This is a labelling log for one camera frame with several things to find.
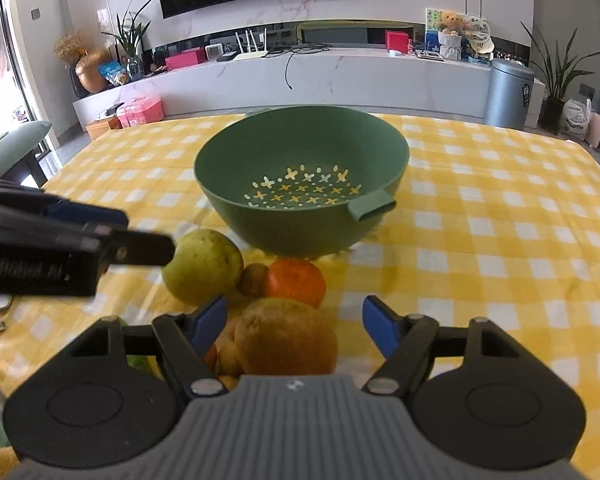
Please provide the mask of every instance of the trash can lid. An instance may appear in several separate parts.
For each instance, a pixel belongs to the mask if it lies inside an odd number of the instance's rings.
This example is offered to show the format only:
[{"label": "trash can lid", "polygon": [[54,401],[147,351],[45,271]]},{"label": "trash can lid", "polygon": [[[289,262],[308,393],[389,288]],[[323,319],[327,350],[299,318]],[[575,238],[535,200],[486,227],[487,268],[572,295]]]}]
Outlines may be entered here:
[{"label": "trash can lid", "polygon": [[533,80],[533,78],[536,76],[534,71],[530,68],[512,61],[508,61],[507,59],[496,58],[491,61],[491,67],[496,70],[500,70],[500,72],[521,77],[522,79]]}]

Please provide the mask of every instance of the gold vase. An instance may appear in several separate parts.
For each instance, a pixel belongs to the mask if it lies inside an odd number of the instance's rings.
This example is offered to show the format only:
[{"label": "gold vase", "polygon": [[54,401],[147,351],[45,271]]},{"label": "gold vase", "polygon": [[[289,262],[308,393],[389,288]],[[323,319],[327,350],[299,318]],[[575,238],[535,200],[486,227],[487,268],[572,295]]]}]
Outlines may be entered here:
[{"label": "gold vase", "polygon": [[109,82],[98,71],[99,66],[107,64],[109,61],[111,61],[111,55],[108,50],[95,50],[83,56],[75,66],[75,73],[80,79],[80,83],[90,93],[97,94],[109,86]]}]

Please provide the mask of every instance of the green colander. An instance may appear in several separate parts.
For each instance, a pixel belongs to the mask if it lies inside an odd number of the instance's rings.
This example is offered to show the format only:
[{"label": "green colander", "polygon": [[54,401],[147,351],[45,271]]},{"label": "green colander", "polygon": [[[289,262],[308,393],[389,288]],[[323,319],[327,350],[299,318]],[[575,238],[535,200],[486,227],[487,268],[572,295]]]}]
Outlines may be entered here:
[{"label": "green colander", "polygon": [[314,258],[362,239],[395,207],[404,137],[348,108],[247,117],[207,142],[196,178],[227,225],[267,253]]}]

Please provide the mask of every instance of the black plant pot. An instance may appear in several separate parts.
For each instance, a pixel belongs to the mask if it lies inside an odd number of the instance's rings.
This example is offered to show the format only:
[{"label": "black plant pot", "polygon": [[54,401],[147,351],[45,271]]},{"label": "black plant pot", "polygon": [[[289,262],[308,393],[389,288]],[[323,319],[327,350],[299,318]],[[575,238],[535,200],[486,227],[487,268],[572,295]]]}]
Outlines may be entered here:
[{"label": "black plant pot", "polygon": [[82,86],[80,83],[80,78],[78,78],[77,73],[75,73],[75,66],[77,64],[78,62],[76,61],[75,63],[71,63],[71,65],[69,65],[69,79],[71,80],[71,86],[74,89],[75,96],[78,99],[82,99],[91,94],[84,86]]},{"label": "black plant pot", "polygon": [[548,97],[544,102],[544,113],[541,114],[540,120],[538,121],[540,127],[549,132],[557,132],[558,127],[560,126],[560,116],[562,115],[563,108],[563,101]]}]

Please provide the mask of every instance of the silver trash can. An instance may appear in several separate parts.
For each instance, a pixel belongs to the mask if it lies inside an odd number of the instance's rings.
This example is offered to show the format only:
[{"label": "silver trash can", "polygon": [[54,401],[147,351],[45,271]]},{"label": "silver trash can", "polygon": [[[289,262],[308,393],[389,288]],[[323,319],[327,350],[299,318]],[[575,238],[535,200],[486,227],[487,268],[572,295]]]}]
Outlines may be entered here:
[{"label": "silver trash can", "polygon": [[484,124],[521,130],[534,86],[530,68],[505,59],[491,61],[491,74]]}]

